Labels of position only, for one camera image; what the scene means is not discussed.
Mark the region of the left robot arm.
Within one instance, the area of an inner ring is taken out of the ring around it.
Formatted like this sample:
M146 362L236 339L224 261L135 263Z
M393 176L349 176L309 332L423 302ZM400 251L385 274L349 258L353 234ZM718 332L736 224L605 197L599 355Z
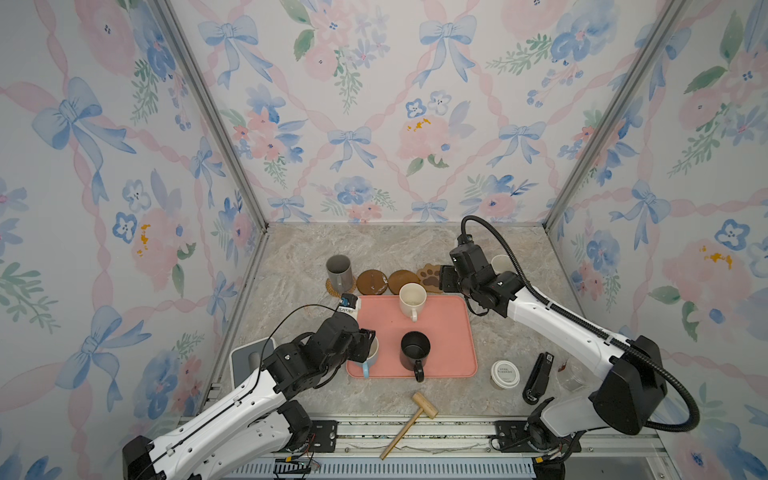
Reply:
M122 451L126 479L220 479L250 460L298 450L312 421L298 394L347 361L366 360L375 333L339 310L316 332L277 346L238 387L181 427Z

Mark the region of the grey mug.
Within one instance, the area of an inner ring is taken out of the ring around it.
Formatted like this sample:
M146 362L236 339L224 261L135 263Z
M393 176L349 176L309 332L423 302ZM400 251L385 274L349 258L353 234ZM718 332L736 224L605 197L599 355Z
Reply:
M355 288L356 280L349 257L340 254L333 255L326 261L326 271L331 287L339 294Z

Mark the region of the brown cork round coaster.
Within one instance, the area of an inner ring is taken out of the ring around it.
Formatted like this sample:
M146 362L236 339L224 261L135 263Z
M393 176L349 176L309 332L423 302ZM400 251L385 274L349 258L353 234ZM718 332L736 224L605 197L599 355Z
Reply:
M397 270L388 277L388 288L393 295L398 295L402 287L410 283L420 283L418 275L410 270Z

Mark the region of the dark brown glossy coaster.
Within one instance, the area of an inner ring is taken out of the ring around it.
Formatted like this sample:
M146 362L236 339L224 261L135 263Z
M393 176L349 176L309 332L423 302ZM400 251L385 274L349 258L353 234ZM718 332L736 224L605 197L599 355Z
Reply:
M365 270L357 277L356 287L362 295L382 295L388 289L388 277L380 270Z

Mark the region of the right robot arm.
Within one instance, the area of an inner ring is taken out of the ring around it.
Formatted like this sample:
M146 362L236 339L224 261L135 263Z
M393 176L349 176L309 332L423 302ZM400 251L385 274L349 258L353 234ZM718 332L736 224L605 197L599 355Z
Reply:
M557 305L528 289L510 271L496 273L481 247L463 239L450 251L452 264L441 267L440 286L460 293L481 308L525 325L556 343L582 363L601 383L591 393L567 400L545 401L528 417L529 443L544 451L581 431L608 427L636 435L646 426L667 393L663 377L646 363L611 342L627 343L587 322L580 326L557 310Z

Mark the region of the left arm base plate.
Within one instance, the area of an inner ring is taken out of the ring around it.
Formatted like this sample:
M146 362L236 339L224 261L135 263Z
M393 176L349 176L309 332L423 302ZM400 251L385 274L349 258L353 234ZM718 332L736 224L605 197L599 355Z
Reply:
M308 430L294 434L286 445L291 453L334 453L337 445L339 422L317 420Z

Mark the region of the blue handled cream mug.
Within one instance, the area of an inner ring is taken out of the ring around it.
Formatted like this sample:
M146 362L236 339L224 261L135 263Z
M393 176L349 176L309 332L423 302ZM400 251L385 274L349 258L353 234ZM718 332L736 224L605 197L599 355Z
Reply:
M371 342L370 349L366 360L359 364L362 375L365 379L370 378L372 367L375 365L378 359L380 349L380 343L378 338L374 338Z

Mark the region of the paw shaped wooden coaster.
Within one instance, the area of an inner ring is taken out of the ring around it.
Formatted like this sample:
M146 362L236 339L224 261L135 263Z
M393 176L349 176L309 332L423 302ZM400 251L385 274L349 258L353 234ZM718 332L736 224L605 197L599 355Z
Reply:
M427 263L417 271L419 282L428 293L443 293L442 289L440 288L440 269L440 265Z

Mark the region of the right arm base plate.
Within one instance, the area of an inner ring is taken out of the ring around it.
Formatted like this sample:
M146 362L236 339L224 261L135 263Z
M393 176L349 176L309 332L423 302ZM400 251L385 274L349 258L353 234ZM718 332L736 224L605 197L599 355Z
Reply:
M501 453L555 455L582 451L575 434L557 437L544 426L530 426L525 420L498 420L493 426L490 446Z

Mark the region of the woven rattan coaster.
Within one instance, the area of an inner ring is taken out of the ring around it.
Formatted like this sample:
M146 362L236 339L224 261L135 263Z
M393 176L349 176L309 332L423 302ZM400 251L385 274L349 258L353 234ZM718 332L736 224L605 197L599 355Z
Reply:
M332 282L329 279L326 279L325 281L325 288L329 295L331 295L334 298L340 298L341 293L338 292L332 285Z

